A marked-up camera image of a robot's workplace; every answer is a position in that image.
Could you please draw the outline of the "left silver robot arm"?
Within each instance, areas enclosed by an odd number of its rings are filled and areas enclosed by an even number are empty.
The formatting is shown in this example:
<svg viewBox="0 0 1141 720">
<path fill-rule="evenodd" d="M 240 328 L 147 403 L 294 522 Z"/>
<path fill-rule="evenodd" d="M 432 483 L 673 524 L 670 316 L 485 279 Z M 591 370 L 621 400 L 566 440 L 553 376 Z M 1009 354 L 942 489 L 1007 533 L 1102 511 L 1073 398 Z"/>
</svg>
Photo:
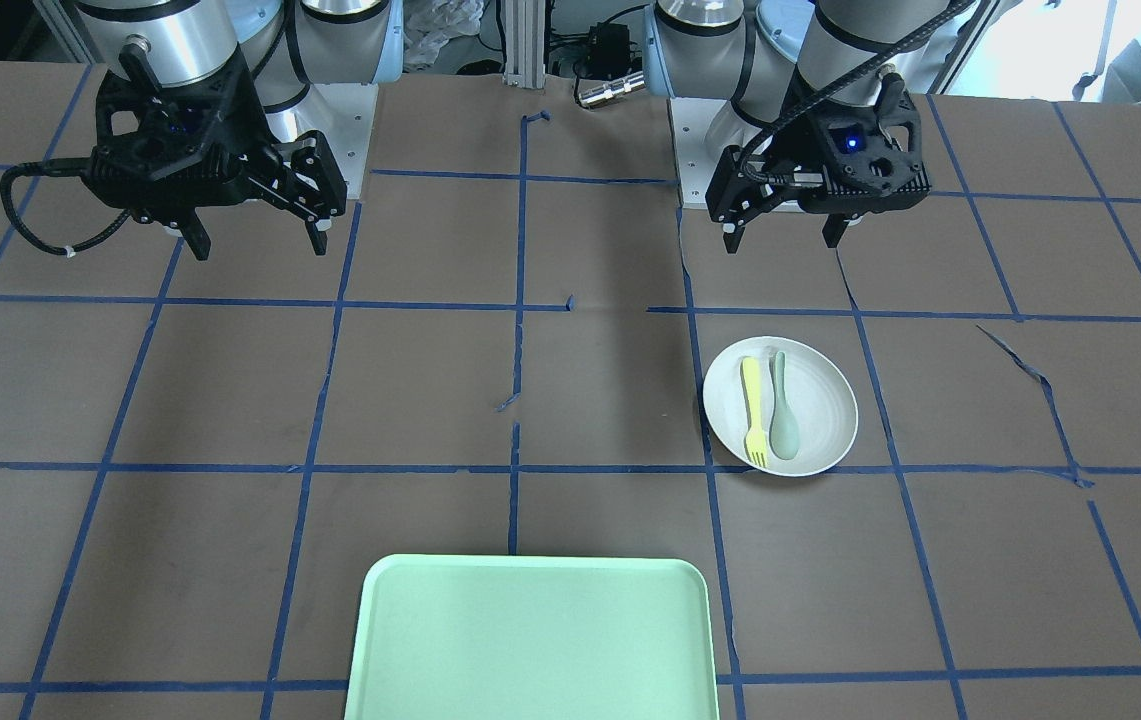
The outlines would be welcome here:
<svg viewBox="0 0 1141 720">
<path fill-rule="evenodd" d="M 837 246 L 866 215 L 930 195 L 909 74 L 960 1 L 654 1 L 654 95 L 725 102 L 704 205 L 739 250 L 750 223 L 793 202 Z"/>
</svg>

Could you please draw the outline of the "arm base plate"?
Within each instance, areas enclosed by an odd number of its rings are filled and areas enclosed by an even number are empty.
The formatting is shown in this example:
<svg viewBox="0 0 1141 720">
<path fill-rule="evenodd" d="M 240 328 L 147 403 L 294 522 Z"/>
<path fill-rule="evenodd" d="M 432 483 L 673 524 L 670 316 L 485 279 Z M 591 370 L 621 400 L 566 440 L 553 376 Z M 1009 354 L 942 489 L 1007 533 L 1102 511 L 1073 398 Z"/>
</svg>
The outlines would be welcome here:
<svg viewBox="0 0 1141 720">
<path fill-rule="evenodd" d="M 311 84 L 299 100 L 265 110 L 274 136 L 294 141 L 310 129 L 327 138 L 346 183 L 346 196 L 359 200 L 379 99 L 377 84 Z"/>
<path fill-rule="evenodd" d="M 720 99 L 672 97 L 669 118 L 681 205 L 704 211 L 706 191 L 722 149 L 747 145 L 758 128 L 739 118 L 729 100 Z"/>
</svg>

